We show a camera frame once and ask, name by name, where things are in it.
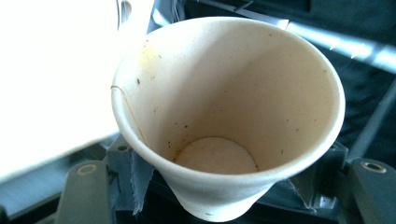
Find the cup bottom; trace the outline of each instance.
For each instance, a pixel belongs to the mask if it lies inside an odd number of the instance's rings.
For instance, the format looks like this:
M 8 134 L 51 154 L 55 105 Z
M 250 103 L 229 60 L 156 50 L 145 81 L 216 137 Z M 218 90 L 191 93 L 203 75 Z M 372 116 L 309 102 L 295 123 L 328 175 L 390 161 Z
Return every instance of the cup bottom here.
M 221 175 L 258 172 L 255 161 L 243 147 L 222 137 L 206 137 L 188 144 L 177 154 L 175 163 Z

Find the white cup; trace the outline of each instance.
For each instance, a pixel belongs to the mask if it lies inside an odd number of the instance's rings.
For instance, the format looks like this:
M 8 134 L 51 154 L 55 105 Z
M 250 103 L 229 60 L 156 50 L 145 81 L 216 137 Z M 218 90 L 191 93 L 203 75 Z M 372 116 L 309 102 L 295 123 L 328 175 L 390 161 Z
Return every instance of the white cup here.
M 345 113 L 341 82 L 317 49 L 237 18 L 152 32 L 120 63 L 111 90 L 131 147 L 187 211 L 217 222 L 321 157 Z

